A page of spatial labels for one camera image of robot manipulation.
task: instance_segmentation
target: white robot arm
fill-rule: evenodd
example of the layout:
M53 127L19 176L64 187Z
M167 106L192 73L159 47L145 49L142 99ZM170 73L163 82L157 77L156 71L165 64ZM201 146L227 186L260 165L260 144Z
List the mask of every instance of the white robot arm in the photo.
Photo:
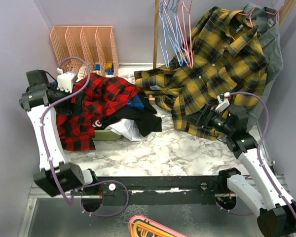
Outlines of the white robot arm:
M27 92L22 94L20 105L27 112L32 122L39 149L40 172L34 175L34 181L46 193L53 197L60 192L51 174L49 159L41 136L40 119L52 102L72 93L73 83L76 81L77 76L71 72L60 74L57 77L58 86L54 88L49 86L45 71L30 71L27 72L27 77L30 86ZM56 109L60 109L62 113L74 113L74 111L71 109L71 101L68 100L63 102L58 108L52 107L44 117L44 134L52 164L58 180L64 192L66 192L91 184L95 181L96 177L92 170L81 170L78 165L69 162L66 158L57 131Z

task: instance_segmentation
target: white cloth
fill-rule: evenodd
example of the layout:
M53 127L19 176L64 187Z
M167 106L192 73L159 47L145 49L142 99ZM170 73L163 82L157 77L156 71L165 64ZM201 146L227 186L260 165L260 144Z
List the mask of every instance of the white cloth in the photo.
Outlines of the white cloth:
M113 123L105 128L105 130L109 129L117 135L123 135L132 142L142 140L135 121L131 119L122 118L119 122Z

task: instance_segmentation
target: yellow plaid shirt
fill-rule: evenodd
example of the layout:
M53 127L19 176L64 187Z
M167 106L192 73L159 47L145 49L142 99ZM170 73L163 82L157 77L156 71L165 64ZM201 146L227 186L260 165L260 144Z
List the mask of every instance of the yellow plaid shirt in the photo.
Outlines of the yellow plaid shirt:
M258 26L240 11L214 7L192 30L194 66L181 67L174 57L170 67L134 72L136 86L147 95L156 95L156 104L172 113L174 127L190 134L214 140L214 130L207 131L186 120L206 103L217 103L217 95L245 91L261 96L266 80L266 59L257 38ZM236 105L251 109L255 97L236 95Z

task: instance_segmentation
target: white marble surface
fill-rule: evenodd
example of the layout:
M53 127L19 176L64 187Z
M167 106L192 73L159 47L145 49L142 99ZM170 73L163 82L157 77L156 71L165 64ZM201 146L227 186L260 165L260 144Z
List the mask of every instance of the white marble surface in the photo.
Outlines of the white marble surface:
M119 72L121 77L133 82L133 71L141 69L122 68ZM91 168L98 176L212 175L231 167L248 174L224 143L176 131L171 114L155 108L157 116L162 117L162 132L153 132L141 142L126 138L95 141L95 151L65 151L67 158L82 170ZM257 127L251 134L259 140Z

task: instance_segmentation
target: green tray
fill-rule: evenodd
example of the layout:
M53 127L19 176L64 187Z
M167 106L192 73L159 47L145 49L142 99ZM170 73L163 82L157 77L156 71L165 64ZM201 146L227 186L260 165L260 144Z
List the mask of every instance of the green tray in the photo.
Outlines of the green tray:
M96 130L93 141L117 141L122 136L123 135L117 135L116 133L113 133L111 130Z

